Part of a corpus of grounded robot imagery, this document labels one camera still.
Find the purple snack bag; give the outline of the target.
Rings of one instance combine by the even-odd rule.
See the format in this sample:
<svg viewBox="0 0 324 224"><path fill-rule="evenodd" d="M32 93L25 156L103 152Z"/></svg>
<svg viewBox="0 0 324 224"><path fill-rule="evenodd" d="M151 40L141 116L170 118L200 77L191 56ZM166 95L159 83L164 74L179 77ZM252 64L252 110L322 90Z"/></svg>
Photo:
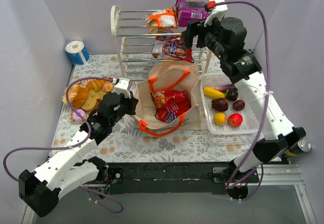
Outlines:
<svg viewBox="0 0 324 224"><path fill-rule="evenodd" d="M187 27L190 21L200 21L209 15L205 2L197 0L176 0L175 11L179 27Z"/></svg>

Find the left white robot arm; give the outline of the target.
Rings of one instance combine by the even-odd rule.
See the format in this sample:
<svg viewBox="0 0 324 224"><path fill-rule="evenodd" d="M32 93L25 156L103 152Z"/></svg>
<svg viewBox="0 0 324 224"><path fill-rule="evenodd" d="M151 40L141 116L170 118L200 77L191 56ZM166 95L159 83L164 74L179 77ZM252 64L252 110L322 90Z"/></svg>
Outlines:
<svg viewBox="0 0 324 224"><path fill-rule="evenodd" d="M67 144L66 150L57 152L32 172L24 170L20 173L19 197L38 216L44 217L53 211L64 195L82 184L104 182L108 176L104 160L92 157L79 167L74 165L106 139L124 115L135 115L137 103L129 90L106 94Z"/></svg>

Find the large red snack bag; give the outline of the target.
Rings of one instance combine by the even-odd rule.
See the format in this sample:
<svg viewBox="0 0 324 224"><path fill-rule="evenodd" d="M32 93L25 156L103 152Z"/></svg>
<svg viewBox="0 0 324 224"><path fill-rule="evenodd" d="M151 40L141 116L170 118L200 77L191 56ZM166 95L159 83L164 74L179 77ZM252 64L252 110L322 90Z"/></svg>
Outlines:
<svg viewBox="0 0 324 224"><path fill-rule="evenodd" d="M170 90L167 92L152 92L151 99L156 107L155 117L170 123L191 108L191 102L186 91Z"/></svg>

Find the canvas tote bag orange handles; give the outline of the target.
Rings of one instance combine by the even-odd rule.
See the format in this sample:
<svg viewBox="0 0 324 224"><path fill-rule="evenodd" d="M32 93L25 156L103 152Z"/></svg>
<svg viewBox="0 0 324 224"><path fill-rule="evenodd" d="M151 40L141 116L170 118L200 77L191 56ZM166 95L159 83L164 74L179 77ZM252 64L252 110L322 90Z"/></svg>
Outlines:
<svg viewBox="0 0 324 224"><path fill-rule="evenodd" d="M136 85L135 119L141 131L164 137L178 129L200 130L200 80L186 69L172 68Z"/></svg>

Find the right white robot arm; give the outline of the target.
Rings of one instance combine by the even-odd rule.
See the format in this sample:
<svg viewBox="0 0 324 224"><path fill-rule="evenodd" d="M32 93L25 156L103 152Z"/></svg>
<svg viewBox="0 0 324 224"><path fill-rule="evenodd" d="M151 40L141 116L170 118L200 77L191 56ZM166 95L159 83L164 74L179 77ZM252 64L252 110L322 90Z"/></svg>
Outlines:
<svg viewBox="0 0 324 224"><path fill-rule="evenodd" d="M187 48L197 37L197 47L207 47L219 60L220 68L238 89L257 117L262 139L252 150L230 161L225 173L246 174L262 163L278 157L306 136L302 127L295 127L267 89L267 77L256 57L245 50L247 30L243 22L234 17L214 18L210 25L204 21L191 21L182 32Z"/></svg>

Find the orange snack packet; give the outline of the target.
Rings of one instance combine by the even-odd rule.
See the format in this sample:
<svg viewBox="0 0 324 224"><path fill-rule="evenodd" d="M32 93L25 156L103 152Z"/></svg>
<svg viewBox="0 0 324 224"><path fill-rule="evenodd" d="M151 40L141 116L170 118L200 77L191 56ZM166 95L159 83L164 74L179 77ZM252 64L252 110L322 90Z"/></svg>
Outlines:
<svg viewBox="0 0 324 224"><path fill-rule="evenodd" d="M149 33L162 28L178 28L176 12L174 8L166 8L144 16Z"/></svg>

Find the peach plastic grocery bag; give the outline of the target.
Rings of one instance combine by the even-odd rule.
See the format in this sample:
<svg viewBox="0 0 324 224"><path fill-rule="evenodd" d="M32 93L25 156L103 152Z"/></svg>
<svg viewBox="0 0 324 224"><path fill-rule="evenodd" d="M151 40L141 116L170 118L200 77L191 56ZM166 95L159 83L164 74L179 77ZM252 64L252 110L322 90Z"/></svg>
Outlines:
<svg viewBox="0 0 324 224"><path fill-rule="evenodd" d="M188 70L192 74L198 76L198 66L194 63L190 63L187 61L161 61L155 63L155 65L150 70L148 77L149 78L156 77L172 68Z"/></svg>

